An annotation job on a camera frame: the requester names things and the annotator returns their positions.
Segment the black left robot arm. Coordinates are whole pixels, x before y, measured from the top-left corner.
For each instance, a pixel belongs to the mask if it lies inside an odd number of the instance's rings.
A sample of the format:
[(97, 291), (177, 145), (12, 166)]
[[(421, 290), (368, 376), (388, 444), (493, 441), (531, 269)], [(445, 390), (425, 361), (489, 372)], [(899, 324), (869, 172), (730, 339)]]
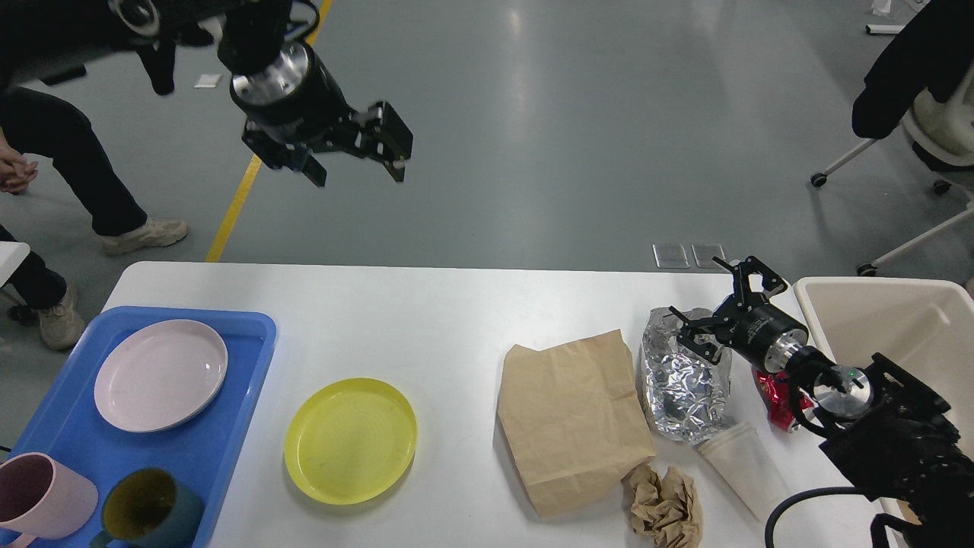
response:
[(174, 90), (175, 49), (216, 46), (230, 72), (229, 93), (246, 114), (241, 140), (273, 170), (326, 184), (317, 156), (344, 153), (375, 161), (397, 183), (405, 177), (413, 135), (386, 101), (351, 107), (314, 52), (310, 38), (324, 2), (307, 1), (4, 1), (2, 90), (86, 74), (89, 62), (136, 53), (156, 94)]

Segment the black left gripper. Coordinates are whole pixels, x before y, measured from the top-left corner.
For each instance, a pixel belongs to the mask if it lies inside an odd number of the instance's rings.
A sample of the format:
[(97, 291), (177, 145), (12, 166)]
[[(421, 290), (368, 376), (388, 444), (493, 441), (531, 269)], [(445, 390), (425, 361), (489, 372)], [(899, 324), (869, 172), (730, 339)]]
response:
[(405, 180), (411, 129), (385, 100), (351, 107), (306, 43), (289, 43), (261, 72), (234, 76), (230, 94), (246, 114), (241, 140), (272, 170), (301, 171), (325, 187), (327, 169), (316, 156), (341, 152), (383, 165), (396, 183)]

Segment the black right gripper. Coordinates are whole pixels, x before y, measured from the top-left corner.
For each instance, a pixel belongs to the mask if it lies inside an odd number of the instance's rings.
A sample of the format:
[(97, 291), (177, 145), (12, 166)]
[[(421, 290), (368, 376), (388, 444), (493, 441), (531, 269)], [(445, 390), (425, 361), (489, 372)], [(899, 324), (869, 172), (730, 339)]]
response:
[[(764, 374), (784, 371), (789, 358), (808, 344), (807, 327), (770, 303), (772, 296), (788, 290), (788, 282), (757, 256), (734, 264), (719, 256), (712, 259), (730, 272), (733, 291), (716, 309), (715, 317), (692, 320), (670, 306), (670, 314), (680, 322), (678, 343), (710, 364), (719, 364), (723, 348), (728, 346)], [(761, 291), (751, 287), (753, 276), (759, 277)], [(728, 331), (717, 336), (715, 329), (724, 329), (724, 320)], [(699, 342), (699, 336), (713, 336), (717, 342)]]

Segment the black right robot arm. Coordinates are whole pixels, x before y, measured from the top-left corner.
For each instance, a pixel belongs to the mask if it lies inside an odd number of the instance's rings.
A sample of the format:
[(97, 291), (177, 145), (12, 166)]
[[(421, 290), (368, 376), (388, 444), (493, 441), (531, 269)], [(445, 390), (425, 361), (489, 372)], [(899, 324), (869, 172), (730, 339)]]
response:
[(916, 521), (874, 516), (874, 547), (887, 531), (911, 547), (970, 547), (973, 541), (973, 464), (960, 450), (960, 431), (947, 419), (950, 404), (935, 389), (877, 352), (866, 368), (839, 365), (810, 344), (810, 330), (772, 304), (787, 282), (758, 257), (717, 264), (733, 277), (733, 291), (715, 312), (691, 319), (677, 308), (678, 343), (710, 364), (730, 348), (765, 374), (785, 372), (788, 406), (797, 422), (822, 441), (819, 448), (847, 486), (804, 490), (770, 512), (764, 542), (775, 545), (780, 517), (815, 497), (859, 495), (910, 506)]

